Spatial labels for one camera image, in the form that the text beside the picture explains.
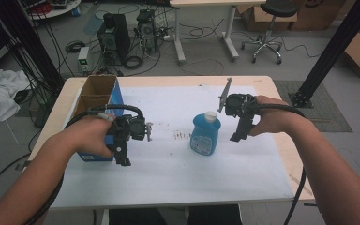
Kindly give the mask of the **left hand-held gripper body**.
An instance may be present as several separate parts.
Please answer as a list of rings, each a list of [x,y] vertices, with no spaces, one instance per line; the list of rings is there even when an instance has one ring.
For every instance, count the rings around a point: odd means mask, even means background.
[[[116,164],[130,166],[128,158],[128,141],[130,139],[143,141],[147,135],[145,118],[130,114],[117,117],[106,135],[106,146],[113,152]]]

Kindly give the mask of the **blue bottle with white cap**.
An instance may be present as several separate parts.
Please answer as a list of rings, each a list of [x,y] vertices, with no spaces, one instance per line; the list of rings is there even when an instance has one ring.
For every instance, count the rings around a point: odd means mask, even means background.
[[[198,114],[193,119],[194,129],[190,137],[190,148],[196,153],[211,156],[218,143],[221,123],[215,112]]]

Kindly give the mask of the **blue cardboard box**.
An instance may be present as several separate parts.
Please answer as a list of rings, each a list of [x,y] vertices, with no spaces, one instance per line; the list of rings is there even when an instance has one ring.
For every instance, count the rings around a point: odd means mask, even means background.
[[[106,109],[109,104],[123,104],[119,81],[114,75],[91,75],[76,96],[71,117],[86,112],[89,108],[103,106],[105,113],[115,116],[124,114],[123,109]]]

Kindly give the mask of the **person's right hand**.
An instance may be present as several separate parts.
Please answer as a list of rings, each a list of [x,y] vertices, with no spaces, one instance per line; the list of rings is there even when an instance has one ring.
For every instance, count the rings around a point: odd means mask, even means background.
[[[260,116],[259,123],[251,129],[249,136],[286,132],[292,120],[297,117],[297,114],[281,109],[262,109],[260,110]]]

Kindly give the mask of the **person's left hand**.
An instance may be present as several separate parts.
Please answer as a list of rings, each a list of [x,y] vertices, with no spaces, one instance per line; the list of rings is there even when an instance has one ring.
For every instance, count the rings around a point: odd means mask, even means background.
[[[86,116],[67,128],[70,144],[76,152],[110,158],[113,152],[105,144],[105,136],[112,121]]]

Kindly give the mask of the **white power supply unit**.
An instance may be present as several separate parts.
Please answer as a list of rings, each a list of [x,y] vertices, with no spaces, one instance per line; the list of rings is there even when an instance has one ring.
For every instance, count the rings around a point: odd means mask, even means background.
[[[78,63],[82,72],[87,73],[89,71],[89,48],[81,47],[78,54]]]

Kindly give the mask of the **person's left leg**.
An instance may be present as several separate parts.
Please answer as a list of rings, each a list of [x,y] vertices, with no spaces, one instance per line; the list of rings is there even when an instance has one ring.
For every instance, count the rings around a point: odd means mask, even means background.
[[[112,209],[109,225],[167,225],[156,208]]]

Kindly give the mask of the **person's leg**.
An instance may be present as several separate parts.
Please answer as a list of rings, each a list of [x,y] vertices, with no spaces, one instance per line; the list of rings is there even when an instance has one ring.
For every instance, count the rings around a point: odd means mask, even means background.
[[[112,209],[109,225],[167,225],[156,208]]]
[[[243,225],[237,204],[190,206],[187,225]]]

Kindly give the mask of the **dark floor mat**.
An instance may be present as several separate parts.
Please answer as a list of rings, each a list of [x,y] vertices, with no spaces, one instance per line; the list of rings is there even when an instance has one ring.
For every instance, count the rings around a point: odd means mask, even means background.
[[[289,104],[302,83],[303,81],[274,81],[280,97]],[[323,84],[318,87],[307,105],[299,108],[299,111],[321,132],[353,131]]]

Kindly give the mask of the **black computer tower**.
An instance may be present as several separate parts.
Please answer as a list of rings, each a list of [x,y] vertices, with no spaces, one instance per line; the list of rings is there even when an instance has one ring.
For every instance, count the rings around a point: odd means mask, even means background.
[[[128,57],[130,38],[124,14],[105,13],[97,37],[105,64],[123,65]]]

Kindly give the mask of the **grey computer tower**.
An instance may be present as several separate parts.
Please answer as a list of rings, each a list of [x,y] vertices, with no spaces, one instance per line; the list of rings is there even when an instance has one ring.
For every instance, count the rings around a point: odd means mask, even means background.
[[[158,37],[153,9],[141,9],[137,17],[142,50],[155,53],[158,50]]]

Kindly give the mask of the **person's right leg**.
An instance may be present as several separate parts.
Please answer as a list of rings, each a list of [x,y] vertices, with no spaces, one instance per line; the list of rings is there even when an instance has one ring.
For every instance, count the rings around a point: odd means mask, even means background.
[[[243,225],[237,204],[190,206],[187,225]]]

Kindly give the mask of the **black swivel stool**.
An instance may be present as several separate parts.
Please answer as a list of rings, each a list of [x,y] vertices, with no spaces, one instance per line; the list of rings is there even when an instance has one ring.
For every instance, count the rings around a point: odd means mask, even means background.
[[[259,7],[273,16],[271,24],[269,25],[269,28],[264,31],[263,35],[259,34],[255,38],[243,41],[241,43],[241,49],[244,50],[247,44],[258,46],[257,50],[252,54],[253,63],[256,62],[258,54],[263,49],[268,49],[277,57],[277,64],[280,65],[282,63],[280,50],[283,43],[271,39],[272,32],[274,31],[274,21],[276,17],[291,17],[294,14],[297,15],[298,7],[293,0],[266,0],[266,2],[260,4]]]

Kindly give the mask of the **white cloth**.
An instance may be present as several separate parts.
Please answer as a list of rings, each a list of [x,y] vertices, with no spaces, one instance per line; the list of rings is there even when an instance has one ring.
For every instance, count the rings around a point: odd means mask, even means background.
[[[30,88],[30,82],[22,70],[0,69],[0,122],[9,119],[21,108],[14,100],[16,95]]]

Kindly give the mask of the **round white table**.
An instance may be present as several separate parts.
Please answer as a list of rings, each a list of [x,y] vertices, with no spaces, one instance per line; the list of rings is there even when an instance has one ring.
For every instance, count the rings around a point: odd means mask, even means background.
[[[79,5],[82,0],[19,0],[19,2],[32,20],[42,20],[69,12],[79,16]]]

